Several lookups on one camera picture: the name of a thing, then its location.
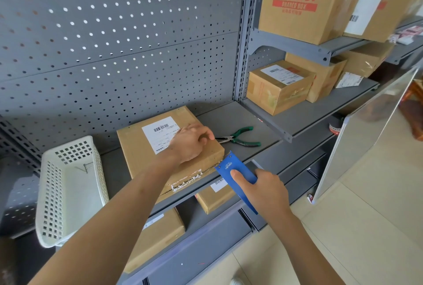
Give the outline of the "person's right hand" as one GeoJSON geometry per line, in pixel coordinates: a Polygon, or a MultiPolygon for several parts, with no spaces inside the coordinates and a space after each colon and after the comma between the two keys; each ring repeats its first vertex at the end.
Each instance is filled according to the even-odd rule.
{"type": "Polygon", "coordinates": [[[266,222],[282,222],[292,215],[288,191],[279,177],[263,169],[256,169],[256,176],[255,184],[248,182],[248,194],[245,195],[266,222]]]}

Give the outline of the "person's left hand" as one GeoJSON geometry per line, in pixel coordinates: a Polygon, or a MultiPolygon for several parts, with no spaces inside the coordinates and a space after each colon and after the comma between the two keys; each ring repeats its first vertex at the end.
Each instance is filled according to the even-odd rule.
{"type": "Polygon", "coordinates": [[[209,141],[215,139],[209,127],[200,123],[189,124],[174,135],[164,153],[178,165],[193,160],[204,148],[198,143],[200,136],[209,137],[209,141]]]}

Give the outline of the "blue box cutter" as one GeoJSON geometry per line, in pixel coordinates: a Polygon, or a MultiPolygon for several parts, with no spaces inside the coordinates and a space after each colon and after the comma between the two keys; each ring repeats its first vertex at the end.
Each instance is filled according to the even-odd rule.
{"type": "Polygon", "coordinates": [[[231,176],[231,170],[237,170],[250,184],[257,182],[257,176],[255,170],[258,168],[254,162],[249,162],[254,166],[253,169],[244,164],[233,152],[230,153],[216,166],[215,170],[219,175],[228,183],[233,191],[244,201],[244,203],[252,210],[252,212],[258,215],[258,212],[251,204],[247,196],[245,195],[242,188],[234,181],[231,176]]]}

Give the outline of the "person's left forearm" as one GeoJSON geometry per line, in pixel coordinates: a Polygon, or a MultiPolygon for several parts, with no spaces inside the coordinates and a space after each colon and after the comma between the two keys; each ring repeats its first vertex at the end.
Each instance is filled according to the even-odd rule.
{"type": "Polygon", "coordinates": [[[166,182],[181,164],[170,147],[56,252],[28,285],[116,285],[166,182]]]}

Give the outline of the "person's right forearm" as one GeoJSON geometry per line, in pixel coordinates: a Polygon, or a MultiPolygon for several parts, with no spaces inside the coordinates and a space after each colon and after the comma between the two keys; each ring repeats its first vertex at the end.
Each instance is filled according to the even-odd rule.
{"type": "Polygon", "coordinates": [[[283,244],[300,285],[346,285],[289,207],[261,215],[283,244]]]}

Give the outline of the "small cardboard box white label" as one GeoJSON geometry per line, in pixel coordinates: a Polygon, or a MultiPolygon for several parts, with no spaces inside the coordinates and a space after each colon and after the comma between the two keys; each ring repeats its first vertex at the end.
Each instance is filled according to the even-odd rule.
{"type": "Polygon", "coordinates": [[[205,214],[210,214],[234,196],[236,196],[236,193],[225,179],[221,177],[204,190],[195,194],[195,198],[205,214]]]}

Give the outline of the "small taped cardboard box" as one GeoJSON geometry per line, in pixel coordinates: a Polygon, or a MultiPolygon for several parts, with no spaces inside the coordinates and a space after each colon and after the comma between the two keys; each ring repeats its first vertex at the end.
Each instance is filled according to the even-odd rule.
{"type": "Polygon", "coordinates": [[[272,116],[306,100],[315,73],[284,60],[249,72],[246,97],[272,116]]]}

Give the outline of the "long cardboard box white label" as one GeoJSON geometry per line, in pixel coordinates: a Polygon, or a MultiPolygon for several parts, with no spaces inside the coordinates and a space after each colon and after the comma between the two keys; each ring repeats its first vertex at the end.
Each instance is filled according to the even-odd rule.
{"type": "Polygon", "coordinates": [[[185,233],[185,225],[176,208],[148,221],[130,254],[124,273],[131,273],[164,250],[185,233]]]}

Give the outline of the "white leaning board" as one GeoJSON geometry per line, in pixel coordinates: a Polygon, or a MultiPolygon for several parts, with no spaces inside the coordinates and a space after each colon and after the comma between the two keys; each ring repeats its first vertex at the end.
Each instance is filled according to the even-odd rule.
{"type": "Polygon", "coordinates": [[[380,85],[365,103],[349,113],[327,161],[314,203],[376,144],[411,81],[421,69],[415,65],[380,85]]]}

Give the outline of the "gray metal pegboard shelving unit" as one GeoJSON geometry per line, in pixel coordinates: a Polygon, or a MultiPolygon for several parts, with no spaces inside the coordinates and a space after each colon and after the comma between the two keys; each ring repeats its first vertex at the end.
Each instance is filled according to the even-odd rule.
{"type": "MultiPolygon", "coordinates": [[[[328,64],[367,43],[339,37],[321,45],[258,30],[262,0],[0,0],[0,148],[39,177],[45,151],[92,136],[109,199],[130,180],[117,131],[187,106],[217,137],[253,126],[248,148],[221,146],[251,169],[284,179],[290,201],[314,189],[307,170],[336,138],[338,110],[379,84],[364,79],[312,107],[269,116],[246,99],[248,72],[288,50],[328,64]]],[[[30,196],[10,193],[2,228],[33,218],[30,196]]]]}

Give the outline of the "white plastic basket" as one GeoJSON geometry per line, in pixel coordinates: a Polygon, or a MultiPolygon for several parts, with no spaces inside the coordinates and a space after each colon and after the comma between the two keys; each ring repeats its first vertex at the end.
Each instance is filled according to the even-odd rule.
{"type": "Polygon", "coordinates": [[[45,151],[41,159],[35,231],[44,248],[62,246],[109,202],[92,136],[45,151]],[[93,162],[86,174],[74,167],[93,162]]]}

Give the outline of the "white paper slip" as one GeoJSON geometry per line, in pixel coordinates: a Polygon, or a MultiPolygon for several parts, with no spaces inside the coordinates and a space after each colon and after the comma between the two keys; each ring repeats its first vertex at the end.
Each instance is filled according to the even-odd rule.
{"type": "Polygon", "coordinates": [[[334,85],[334,89],[359,86],[363,77],[350,72],[342,72],[334,85]]]}

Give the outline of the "plain brown cardboard box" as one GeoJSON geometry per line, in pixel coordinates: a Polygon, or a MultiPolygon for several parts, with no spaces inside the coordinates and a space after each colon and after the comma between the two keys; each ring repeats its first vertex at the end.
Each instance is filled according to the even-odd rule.
{"type": "Polygon", "coordinates": [[[393,48],[390,42],[371,42],[341,53],[340,57],[347,60],[341,76],[351,73],[368,78],[389,57],[393,48]]]}

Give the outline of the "large cardboard box white label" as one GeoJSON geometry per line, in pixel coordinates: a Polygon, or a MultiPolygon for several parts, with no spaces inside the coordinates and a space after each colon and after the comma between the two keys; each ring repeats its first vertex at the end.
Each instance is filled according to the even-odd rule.
{"type": "Polygon", "coordinates": [[[413,0],[358,0],[343,33],[346,37],[386,42],[413,0]]]}

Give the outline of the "pink and white packets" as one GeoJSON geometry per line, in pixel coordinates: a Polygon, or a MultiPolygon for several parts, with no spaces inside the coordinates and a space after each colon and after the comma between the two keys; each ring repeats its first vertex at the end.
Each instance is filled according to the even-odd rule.
{"type": "Polygon", "coordinates": [[[410,45],[415,42],[418,37],[423,37],[423,26],[415,25],[391,34],[388,42],[393,44],[410,45]]]}

